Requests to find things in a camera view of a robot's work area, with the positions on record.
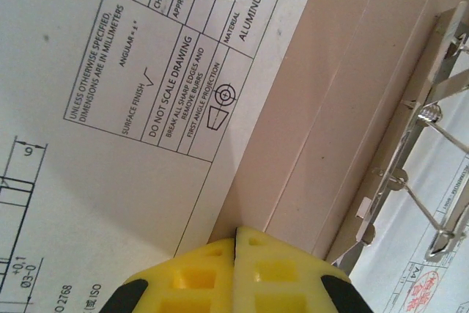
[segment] technical drawing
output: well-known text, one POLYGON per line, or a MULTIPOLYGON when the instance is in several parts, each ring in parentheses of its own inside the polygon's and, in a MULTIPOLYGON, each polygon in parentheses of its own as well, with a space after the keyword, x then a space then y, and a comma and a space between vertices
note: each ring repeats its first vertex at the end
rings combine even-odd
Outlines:
POLYGON ((456 311, 456 313, 468 313, 468 312, 469 312, 469 301, 461 304, 456 311))
POLYGON ((230 106, 236 101, 236 91, 231 84, 221 84, 215 90, 215 100, 220 106, 230 106))
POLYGON ((208 110, 207 127, 217 131, 228 117, 229 112, 216 106, 210 106, 208 110))
POLYGON ((15 249, 46 150, 47 145, 30 144, 15 137, 0 175, 0 312, 24 313, 32 304, 43 258, 32 261, 18 256, 15 249))

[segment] white paper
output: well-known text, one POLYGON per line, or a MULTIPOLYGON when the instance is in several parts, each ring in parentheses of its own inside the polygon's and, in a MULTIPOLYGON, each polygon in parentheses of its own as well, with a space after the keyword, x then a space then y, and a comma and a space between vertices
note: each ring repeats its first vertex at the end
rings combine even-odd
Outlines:
MULTIPOLYGON (((466 68, 469 56, 461 54, 453 74, 466 68)), ((469 92, 439 104, 443 119, 438 124, 468 143, 469 92)), ((440 221, 455 191, 463 187, 469 155, 425 128, 404 169, 409 186, 440 221)), ((363 250, 350 275, 373 312, 468 312, 469 241, 459 242, 438 263, 427 262, 425 253, 436 230, 405 191, 390 194, 374 226, 376 238, 363 250)))
POLYGON ((1 0, 0 312, 207 241, 305 4, 1 0))

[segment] rectangular hole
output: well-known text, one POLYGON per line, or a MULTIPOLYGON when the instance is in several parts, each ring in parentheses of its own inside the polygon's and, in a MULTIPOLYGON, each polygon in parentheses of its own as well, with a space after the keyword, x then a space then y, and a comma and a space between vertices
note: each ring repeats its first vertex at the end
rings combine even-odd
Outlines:
POLYGON ((158 313, 210 313, 210 301, 164 300, 158 313))
POLYGON ((215 287, 214 270, 186 268, 174 276, 174 289, 212 289, 215 287))
POLYGON ((254 237, 251 237, 251 238, 249 239, 249 245, 250 245, 250 246, 263 246, 264 243, 263 243, 261 240, 258 240, 258 239, 254 238, 254 237))
POLYGON ((298 281, 296 265, 291 260, 262 260, 256 264, 254 281, 298 281))
POLYGON ((214 249, 207 253, 209 257, 221 257, 223 255, 223 250, 221 248, 214 249))
POLYGON ((302 295, 256 295, 256 313, 306 313, 306 299, 302 295))

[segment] red stamp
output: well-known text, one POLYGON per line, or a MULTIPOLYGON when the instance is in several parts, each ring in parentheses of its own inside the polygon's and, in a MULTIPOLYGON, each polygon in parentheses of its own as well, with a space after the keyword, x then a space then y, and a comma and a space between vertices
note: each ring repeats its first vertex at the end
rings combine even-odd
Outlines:
POLYGON ((405 298, 405 311, 423 312, 437 289, 438 279, 436 271, 429 271, 418 278, 405 298))

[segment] metal spring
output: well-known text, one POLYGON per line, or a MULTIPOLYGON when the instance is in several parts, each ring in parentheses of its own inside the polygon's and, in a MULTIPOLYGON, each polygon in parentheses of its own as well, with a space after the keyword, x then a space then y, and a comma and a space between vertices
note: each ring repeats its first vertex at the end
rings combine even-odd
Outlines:
POLYGON ((443 118, 443 112, 438 104, 425 106, 418 113, 418 118, 425 122, 438 122, 443 118))

